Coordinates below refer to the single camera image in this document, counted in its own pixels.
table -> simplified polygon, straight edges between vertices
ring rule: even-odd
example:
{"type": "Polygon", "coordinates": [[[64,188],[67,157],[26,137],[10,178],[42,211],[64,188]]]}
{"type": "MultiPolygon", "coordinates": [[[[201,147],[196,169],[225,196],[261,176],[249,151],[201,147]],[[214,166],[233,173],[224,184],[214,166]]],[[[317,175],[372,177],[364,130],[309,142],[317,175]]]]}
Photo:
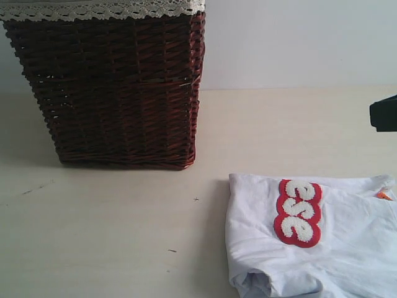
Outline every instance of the table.
{"type": "Polygon", "coordinates": [[[65,168],[31,95],[0,96],[0,297],[234,298],[228,173],[397,176],[369,105],[397,86],[202,91],[185,171],[65,168]]]}

wall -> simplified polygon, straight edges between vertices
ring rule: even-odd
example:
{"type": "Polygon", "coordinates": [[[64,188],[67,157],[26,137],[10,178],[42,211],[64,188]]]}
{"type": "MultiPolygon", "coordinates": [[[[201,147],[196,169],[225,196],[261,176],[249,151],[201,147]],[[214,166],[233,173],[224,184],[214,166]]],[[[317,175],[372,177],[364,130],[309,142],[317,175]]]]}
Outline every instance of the wall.
{"type": "MultiPolygon", "coordinates": [[[[207,0],[206,30],[202,89],[397,83],[395,0],[207,0]]],[[[20,72],[1,30],[0,90],[20,72]]]]}

white t-shirt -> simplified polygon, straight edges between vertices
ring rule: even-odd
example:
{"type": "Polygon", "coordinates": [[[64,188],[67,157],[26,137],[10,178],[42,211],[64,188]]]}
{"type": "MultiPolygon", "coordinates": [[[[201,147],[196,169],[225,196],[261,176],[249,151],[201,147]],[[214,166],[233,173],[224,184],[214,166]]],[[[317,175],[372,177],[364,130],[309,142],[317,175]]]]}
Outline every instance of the white t-shirt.
{"type": "Polygon", "coordinates": [[[230,175],[230,283],[243,298],[397,297],[394,179],[230,175]]]}

white lace trim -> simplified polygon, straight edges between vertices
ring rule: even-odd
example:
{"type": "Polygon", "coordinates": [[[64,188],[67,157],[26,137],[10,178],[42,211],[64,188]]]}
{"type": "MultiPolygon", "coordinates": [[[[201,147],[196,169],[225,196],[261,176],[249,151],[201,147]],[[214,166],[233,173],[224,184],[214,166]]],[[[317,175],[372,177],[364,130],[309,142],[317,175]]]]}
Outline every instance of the white lace trim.
{"type": "Polygon", "coordinates": [[[78,2],[0,3],[0,20],[143,19],[194,15],[205,0],[92,0],[78,2]]]}

brown wicker basket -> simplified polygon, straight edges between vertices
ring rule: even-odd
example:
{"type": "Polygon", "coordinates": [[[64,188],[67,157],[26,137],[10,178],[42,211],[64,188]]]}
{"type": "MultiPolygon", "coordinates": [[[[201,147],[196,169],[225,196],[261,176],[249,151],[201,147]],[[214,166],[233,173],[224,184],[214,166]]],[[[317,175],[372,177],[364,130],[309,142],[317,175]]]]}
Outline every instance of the brown wicker basket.
{"type": "Polygon", "coordinates": [[[205,14],[6,21],[62,163],[184,169],[195,159],[205,14]]]}

